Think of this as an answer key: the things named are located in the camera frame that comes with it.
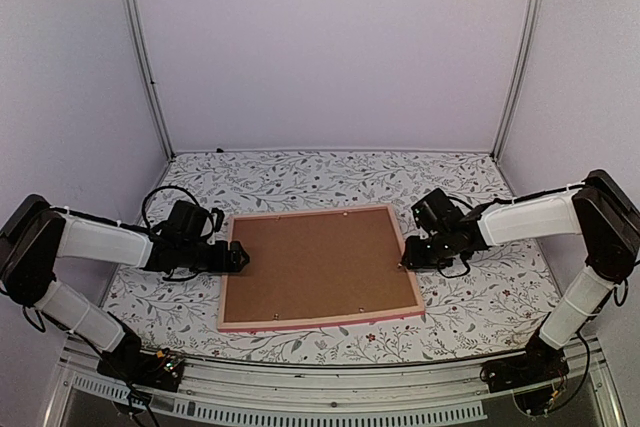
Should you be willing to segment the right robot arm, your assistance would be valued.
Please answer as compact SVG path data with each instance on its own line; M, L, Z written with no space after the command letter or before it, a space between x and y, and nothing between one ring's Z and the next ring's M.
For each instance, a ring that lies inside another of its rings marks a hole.
M574 184L478 204L467 211L441 189L411 208L419 235L405 241L401 266L444 271L455 261L516 241L569 247L582 256L557 305L522 354L486 362L482 380L503 390L568 374L564 348L639 265L639 210L604 170Z

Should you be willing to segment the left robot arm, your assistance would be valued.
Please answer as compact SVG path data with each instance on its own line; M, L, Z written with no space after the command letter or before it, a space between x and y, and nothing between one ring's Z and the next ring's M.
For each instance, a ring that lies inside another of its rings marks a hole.
M54 207L32 194L1 228L1 292L87 342L106 375L130 382L173 376L168 349L143 353L136 333L58 280L54 266L60 258L87 259L162 273L166 281L181 268L192 276L239 273L250 257L238 241L214 240L223 221L219 209L179 200L167 219L134 226Z

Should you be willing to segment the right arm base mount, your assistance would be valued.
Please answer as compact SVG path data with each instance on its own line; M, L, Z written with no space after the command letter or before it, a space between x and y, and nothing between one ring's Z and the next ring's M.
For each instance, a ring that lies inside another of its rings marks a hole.
M565 391L569 366L563 354L546 362L528 354L485 362L480 380L491 393L511 391L517 409L530 417L548 414Z

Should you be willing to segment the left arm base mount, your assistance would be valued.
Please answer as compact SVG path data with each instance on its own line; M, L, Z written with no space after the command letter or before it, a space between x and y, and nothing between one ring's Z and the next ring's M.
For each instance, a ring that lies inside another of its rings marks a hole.
M183 359L168 349L144 353L133 348L102 352L97 372L125 384L175 393L181 384L184 367Z

